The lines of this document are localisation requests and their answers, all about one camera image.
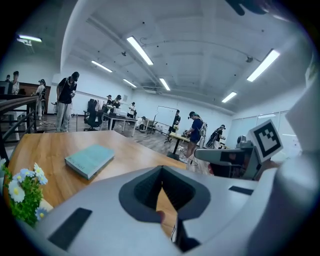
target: shoe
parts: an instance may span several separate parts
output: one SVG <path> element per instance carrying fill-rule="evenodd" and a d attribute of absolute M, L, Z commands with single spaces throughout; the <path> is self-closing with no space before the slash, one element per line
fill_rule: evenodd
<path fill-rule="evenodd" d="M 185 164 L 188 163 L 188 159 L 187 159 L 185 156 L 179 157 L 179 160 L 180 160 L 181 162 L 185 163 Z"/>

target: artificial flower bouquet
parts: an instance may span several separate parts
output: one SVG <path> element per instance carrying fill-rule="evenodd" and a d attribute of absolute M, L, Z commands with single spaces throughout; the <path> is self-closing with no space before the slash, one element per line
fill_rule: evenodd
<path fill-rule="evenodd" d="M 14 176 L 5 167 L 6 159 L 0 161 L 0 170 L 3 170 L 7 176 L 8 182 L 4 185 L 8 188 L 10 195 L 10 208 L 12 215 L 31 227 L 41 220 L 47 210 L 40 207 L 43 198 L 40 185 L 47 184 L 44 171 L 35 163 L 34 169 L 21 169 Z"/>

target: book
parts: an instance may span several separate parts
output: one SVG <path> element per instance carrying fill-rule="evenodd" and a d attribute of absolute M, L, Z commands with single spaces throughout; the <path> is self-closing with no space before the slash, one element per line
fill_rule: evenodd
<path fill-rule="evenodd" d="M 90 180 L 114 157 L 114 150 L 95 144 L 67 156 L 65 163 L 87 180 Z"/>

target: blue t-shirt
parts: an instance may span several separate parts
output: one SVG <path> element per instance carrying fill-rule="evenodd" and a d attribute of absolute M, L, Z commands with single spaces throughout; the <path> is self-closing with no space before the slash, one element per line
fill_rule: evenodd
<path fill-rule="evenodd" d="M 194 129 L 194 131 L 191 132 L 191 134 L 190 134 L 190 141 L 199 141 L 200 140 L 199 130 L 201 129 L 202 124 L 203 124 L 203 122 L 200 118 L 197 118 L 193 121 L 193 124 L 191 127 Z"/>

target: flower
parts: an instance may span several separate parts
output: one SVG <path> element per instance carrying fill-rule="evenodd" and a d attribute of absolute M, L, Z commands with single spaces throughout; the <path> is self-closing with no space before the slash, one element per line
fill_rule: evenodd
<path fill-rule="evenodd" d="M 35 216 L 38 221 L 40 221 L 44 216 L 46 216 L 47 213 L 48 213 L 47 210 L 40 206 L 37 209 L 35 209 Z"/>
<path fill-rule="evenodd" d="M 0 160 L 0 171 L 2 171 L 3 167 L 5 166 L 6 161 L 7 160 L 5 158 Z"/>
<path fill-rule="evenodd" d="M 12 180 L 17 181 L 17 182 L 23 182 L 25 180 L 26 176 L 23 175 L 22 173 L 17 173 L 12 177 Z"/>
<path fill-rule="evenodd" d="M 41 185 L 45 185 L 45 184 L 47 184 L 48 179 L 43 175 L 43 176 L 38 177 L 38 181 Z"/>
<path fill-rule="evenodd" d="M 44 171 L 37 165 L 36 162 L 34 163 L 34 172 L 35 176 L 38 178 L 45 175 Z"/>
<path fill-rule="evenodd" d="M 25 192 L 24 190 L 19 186 L 19 183 L 17 180 L 12 180 L 9 183 L 9 194 L 11 198 L 17 202 L 21 203 L 25 199 Z"/>
<path fill-rule="evenodd" d="M 34 172 L 34 171 L 28 170 L 28 169 L 21 169 L 21 170 L 20 170 L 20 173 L 21 173 L 24 177 L 28 176 L 28 177 L 31 177 L 31 178 L 35 175 L 35 172 Z"/>

